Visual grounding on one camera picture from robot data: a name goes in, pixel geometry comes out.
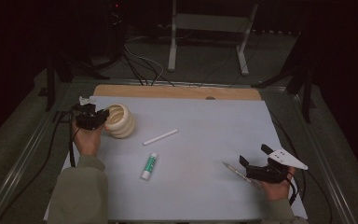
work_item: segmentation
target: glue stick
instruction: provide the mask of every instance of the glue stick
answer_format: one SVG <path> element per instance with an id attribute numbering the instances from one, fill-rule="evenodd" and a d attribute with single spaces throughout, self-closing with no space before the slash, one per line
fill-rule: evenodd
<path id="1" fill-rule="evenodd" d="M 142 175 L 141 175 L 141 178 L 143 180 L 149 180 L 150 174 L 153 171 L 154 163 L 157 159 L 157 156 L 158 156 L 157 153 L 154 153 L 154 152 L 152 154 L 150 154 L 149 159 L 147 160 L 146 166 L 144 168 L 144 171 L 142 172 Z"/>

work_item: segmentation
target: white marker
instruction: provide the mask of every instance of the white marker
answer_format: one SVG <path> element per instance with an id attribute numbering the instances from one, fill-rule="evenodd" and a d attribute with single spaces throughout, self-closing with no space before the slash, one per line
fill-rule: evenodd
<path id="1" fill-rule="evenodd" d="M 162 134 L 162 135 L 160 135 L 159 137 L 155 137 L 155 138 L 153 138 L 153 139 L 150 139 L 149 141 L 145 141 L 145 142 L 144 142 L 144 146 L 149 145 L 149 144 L 151 144 L 151 143 L 154 143 L 154 142 L 158 141 L 158 140 L 161 139 L 161 138 L 165 138 L 165 137 L 170 136 L 171 134 L 174 134 L 174 133 L 177 133 L 177 132 L 179 132 L 179 130 L 178 130 L 178 129 L 175 129 L 175 130 L 170 131 L 170 132 L 168 132 L 168 133 Z"/>

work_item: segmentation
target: white pen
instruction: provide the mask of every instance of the white pen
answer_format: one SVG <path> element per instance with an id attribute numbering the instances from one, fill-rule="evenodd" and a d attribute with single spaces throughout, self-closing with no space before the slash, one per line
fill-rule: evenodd
<path id="1" fill-rule="evenodd" d="M 257 188 L 257 189 L 261 189 L 260 186 L 258 184 L 256 184 L 253 180 L 251 180 L 250 178 L 246 177 L 246 175 L 240 173 L 238 170 L 236 170 L 234 167 L 232 167 L 230 164 L 226 163 L 225 161 L 222 161 L 223 164 L 225 164 L 225 166 L 232 172 L 234 172 L 236 175 L 242 177 L 244 180 L 248 181 L 249 183 L 252 184 L 253 187 Z"/>
<path id="2" fill-rule="evenodd" d="M 151 143 L 154 143 L 154 142 L 158 141 L 158 140 L 161 139 L 161 138 L 165 138 L 165 137 L 167 137 L 167 136 L 169 136 L 169 135 L 171 135 L 171 134 L 177 133 L 177 132 L 179 132 L 179 130 L 178 130 L 178 129 L 175 129 L 175 130 L 173 130 L 173 131 L 170 131 L 170 132 L 168 132 L 168 133 L 162 134 L 162 135 L 160 135 L 160 136 L 158 136 L 158 137 L 155 137 L 155 138 L 153 138 L 153 139 L 150 139 L 150 140 L 148 140 L 148 141 L 145 141 L 145 142 L 144 142 L 144 146 L 149 145 L 149 144 L 151 144 Z"/>

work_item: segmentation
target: person's arm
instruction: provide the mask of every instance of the person's arm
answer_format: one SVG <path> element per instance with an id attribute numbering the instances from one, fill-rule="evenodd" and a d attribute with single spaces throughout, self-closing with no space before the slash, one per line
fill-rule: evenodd
<path id="1" fill-rule="evenodd" d="M 78 130 L 75 144 L 80 153 L 76 168 L 67 168 L 57 178 L 48 210 L 48 224 L 107 223 L 107 177 L 96 158 L 101 144 L 100 128 Z"/>
<path id="2" fill-rule="evenodd" d="M 289 180 L 295 171 L 294 167 L 289 167 Z M 288 199 L 290 184 L 286 180 L 280 184 L 263 181 L 260 181 L 260 184 L 266 192 L 269 208 L 269 218 L 262 220 L 261 224 L 308 224 L 303 217 L 295 217 Z"/>

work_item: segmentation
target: white stand leg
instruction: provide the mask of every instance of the white stand leg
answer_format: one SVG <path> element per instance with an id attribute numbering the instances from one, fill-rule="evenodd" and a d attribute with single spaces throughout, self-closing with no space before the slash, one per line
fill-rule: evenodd
<path id="1" fill-rule="evenodd" d="M 240 62 L 241 74 L 244 76 L 249 75 L 248 64 L 246 63 L 245 55 L 243 54 L 243 50 L 241 50 L 241 46 L 237 46 L 237 54 L 238 61 Z"/>
<path id="2" fill-rule="evenodd" d="M 172 0 L 172 34 L 170 58 L 168 60 L 168 71 L 175 71 L 176 64 L 176 0 Z"/>

